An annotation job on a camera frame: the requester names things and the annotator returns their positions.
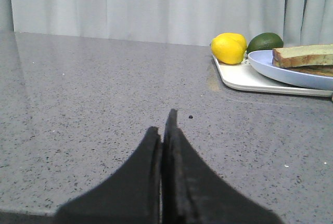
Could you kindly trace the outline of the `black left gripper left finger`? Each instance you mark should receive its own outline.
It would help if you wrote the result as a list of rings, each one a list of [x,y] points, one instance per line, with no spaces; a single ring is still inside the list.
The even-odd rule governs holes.
[[[150,127],[133,154],[108,179],[64,204],[54,223],[159,223],[162,143]]]

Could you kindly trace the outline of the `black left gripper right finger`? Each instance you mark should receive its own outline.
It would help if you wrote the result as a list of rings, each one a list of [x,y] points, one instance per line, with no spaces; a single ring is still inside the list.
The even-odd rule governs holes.
[[[162,155],[163,223],[281,223],[271,210],[242,195],[199,156],[171,109]]]

